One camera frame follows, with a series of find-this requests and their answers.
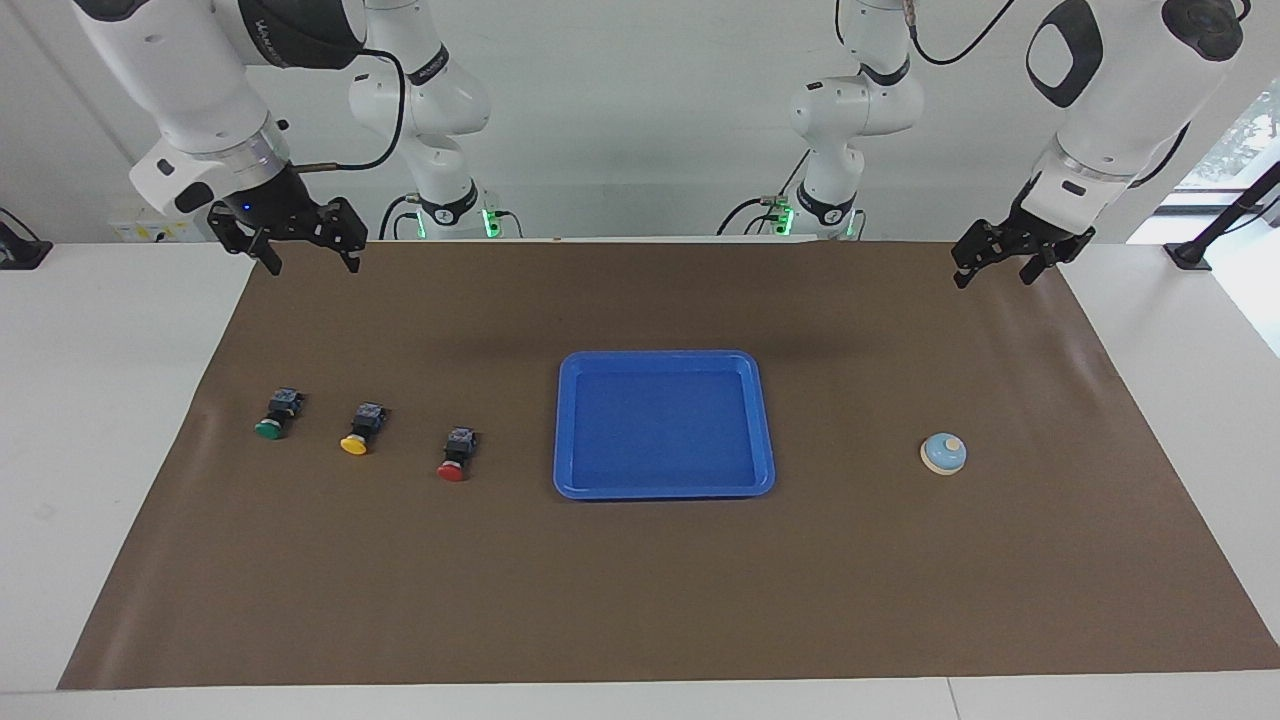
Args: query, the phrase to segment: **table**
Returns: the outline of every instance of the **table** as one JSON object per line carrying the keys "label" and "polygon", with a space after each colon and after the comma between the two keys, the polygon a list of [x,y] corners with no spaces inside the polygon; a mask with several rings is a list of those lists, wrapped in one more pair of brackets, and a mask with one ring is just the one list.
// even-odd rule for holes
{"label": "table", "polygon": [[[1272,717],[1280,673],[46,694],[164,460],[251,264],[216,246],[60,246],[0,277],[0,716],[499,714]],[[1260,614],[1280,634],[1280,360],[1212,275],[1098,246],[1068,279]],[[1197,370],[1212,369],[1204,377]],[[102,480],[86,487],[79,478]]]}

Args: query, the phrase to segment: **cable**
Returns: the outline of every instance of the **cable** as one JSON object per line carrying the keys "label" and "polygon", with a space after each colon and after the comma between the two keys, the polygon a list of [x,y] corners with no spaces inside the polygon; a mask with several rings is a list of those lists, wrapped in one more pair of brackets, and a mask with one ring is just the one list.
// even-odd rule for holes
{"label": "cable", "polygon": [[915,23],[914,22],[910,23],[910,26],[911,26],[910,27],[911,44],[915,45],[915,51],[919,53],[920,58],[924,58],[924,60],[927,63],[933,64],[933,65],[954,65],[954,64],[959,63],[960,60],[964,60],[969,55],[969,53],[973,53],[974,49],[978,47],[978,45],[982,45],[982,41],[986,40],[988,35],[991,35],[991,31],[996,29],[996,26],[1005,17],[1005,13],[1007,13],[1009,9],[1012,8],[1014,3],[1016,3],[1016,1],[1018,0],[1007,0],[1005,3],[1005,6],[1001,8],[998,13],[996,13],[996,17],[992,18],[992,20],[989,23],[987,23],[987,27],[978,35],[978,37],[975,37],[974,41],[970,42],[969,46],[965,47],[955,58],[947,58],[946,60],[938,60],[937,58],[929,56],[929,54],[924,51],[924,47],[920,47],[920,36],[916,33]]}
{"label": "cable", "polygon": [[396,222],[392,223],[392,240],[399,240],[401,238],[399,237],[399,223],[404,218],[408,218],[411,220],[416,220],[417,219],[417,213],[403,213],[403,214],[396,217]]}
{"label": "cable", "polygon": [[387,206],[387,211],[383,213],[383,224],[378,227],[378,240],[387,240],[387,225],[392,223],[392,215],[396,213],[396,209],[404,202],[410,202],[408,195],[402,195],[392,200],[392,204]]}
{"label": "cable", "polygon": [[340,163],[311,163],[307,165],[298,165],[297,168],[294,168],[298,173],[326,173],[333,170],[344,170],[355,173],[361,170],[371,170],[385,163],[392,156],[392,154],[396,152],[396,147],[399,145],[399,136],[401,132],[404,129],[404,105],[406,101],[408,100],[408,79],[404,77],[404,65],[401,64],[399,58],[392,55],[390,53],[387,53],[385,50],[365,49],[356,54],[365,55],[367,58],[381,58],[384,60],[390,60],[390,63],[396,65],[396,76],[399,78],[399,85],[401,85],[401,106],[399,110],[397,110],[396,113],[396,133],[392,135],[392,141],[387,146],[387,150],[384,150],[383,154],[372,163],[361,163],[357,165],[344,165]]}
{"label": "cable", "polygon": [[9,210],[6,210],[4,208],[0,208],[0,213],[4,213],[5,215],[9,215],[9,218],[13,222],[18,223],[18,227],[20,227],[22,229],[27,231],[27,234],[31,236],[31,240],[35,240],[36,242],[40,242],[40,236],[36,234],[36,232],[32,231],[29,227],[27,227],[27,223],[22,222],[22,218],[19,218],[18,215],[14,215],[13,213],[10,213]]}
{"label": "cable", "polygon": [[511,210],[498,210],[494,215],[499,218],[512,218],[516,220],[516,229],[520,231],[520,238],[525,237],[525,225],[520,222],[520,215],[512,213]]}
{"label": "cable", "polygon": [[1134,183],[1129,186],[1129,190],[1133,190],[1135,187],[1142,187],[1142,186],[1147,184],[1148,182],[1151,182],[1152,178],[1155,178],[1156,176],[1158,176],[1160,173],[1162,173],[1165,170],[1165,168],[1169,165],[1169,161],[1174,159],[1175,154],[1178,154],[1178,149],[1183,146],[1183,141],[1187,140],[1187,131],[1189,131],[1189,129],[1192,129],[1192,124],[1190,123],[1187,123],[1185,126],[1183,126],[1181,132],[1178,133],[1178,140],[1174,141],[1174,143],[1169,147],[1169,152],[1165,154],[1165,159],[1161,160],[1158,165],[1156,165],[1155,170],[1151,170],[1149,173],[1147,173],[1147,177],[1144,177],[1144,178],[1142,178],[1139,181],[1134,181]]}
{"label": "cable", "polygon": [[1276,206],[1276,204],[1280,204],[1280,196],[1276,196],[1276,199],[1272,200],[1270,205],[1267,205],[1266,208],[1263,208],[1262,210],[1260,210],[1257,215],[1253,215],[1252,220],[1244,223],[1243,225],[1236,225],[1236,227],[1234,227],[1234,228],[1231,228],[1229,231],[1224,231],[1222,234],[1231,234],[1233,232],[1243,231],[1244,228],[1247,228],[1247,227],[1252,225],[1253,223],[1258,222],[1258,219],[1262,218],[1262,215],[1266,215],[1267,213],[1270,213],[1271,210],[1274,210],[1275,206]]}
{"label": "cable", "polygon": [[796,176],[800,174],[800,168],[804,167],[804,161],[808,160],[809,155],[812,155],[812,154],[813,154],[813,149],[812,147],[809,150],[804,151],[804,155],[800,156],[800,161],[796,163],[796,169],[791,170],[791,174],[787,176],[787,182],[782,183],[782,190],[778,191],[778,195],[786,195],[787,193],[787,188],[791,187],[791,181],[796,179]]}
{"label": "cable", "polygon": [[753,234],[751,228],[755,225],[755,223],[760,223],[760,227],[755,231],[754,234],[760,234],[764,232],[764,228],[769,224],[769,220],[777,220],[777,219],[778,219],[777,215],[771,215],[765,213],[759,218],[751,220],[750,223],[746,223],[746,232],[744,234]]}
{"label": "cable", "polygon": [[733,211],[730,213],[728,217],[724,218],[724,222],[721,223],[719,229],[716,231],[716,236],[718,237],[718,236],[724,234],[724,228],[727,228],[728,224],[733,222],[733,218],[736,218],[742,210],[746,210],[751,205],[767,205],[767,202],[764,200],[759,199],[759,197],[753,197],[751,200],[748,200],[746,202],[742,202],[737,208],[733,208]]}

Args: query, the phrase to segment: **brown mat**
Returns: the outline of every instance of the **brown mat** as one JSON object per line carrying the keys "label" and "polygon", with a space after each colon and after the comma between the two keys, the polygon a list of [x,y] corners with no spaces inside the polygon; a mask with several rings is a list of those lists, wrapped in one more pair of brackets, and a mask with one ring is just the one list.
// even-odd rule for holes
{"label": "brown mat", "polygon": [[[1280,666],[1070,290],[941,245],[287,247],[255,272],[61,688]],[[577,350],[742,348],[759,500],[550,482]],[[310,393],[287,441],[252,433]],[[362,459],[356,405],[393,409]],[[434,477],[454,424],[474,479]],[[969,468],[919,442],[964,437]]]}

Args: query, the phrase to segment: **blue tray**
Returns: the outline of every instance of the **blue tray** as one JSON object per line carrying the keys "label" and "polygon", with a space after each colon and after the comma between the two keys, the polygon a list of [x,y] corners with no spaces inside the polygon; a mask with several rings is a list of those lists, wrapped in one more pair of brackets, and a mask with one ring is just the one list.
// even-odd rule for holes
{"label": "blue tray", "polygon": [[556,488],[564,497],[755,497],[773,477],[750,355],[577,352],[561,366]]}

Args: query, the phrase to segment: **power outlet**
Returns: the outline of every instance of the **power outlet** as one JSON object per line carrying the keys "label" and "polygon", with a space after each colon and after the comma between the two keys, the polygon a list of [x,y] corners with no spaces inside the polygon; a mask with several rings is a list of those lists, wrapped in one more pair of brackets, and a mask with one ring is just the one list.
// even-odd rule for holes
{"label": "power outlet", "polygon": [[212,242],[212,232],[197,218],[165,218],[151,208],[134,208],[113,213],[109,224],[122,242]]}

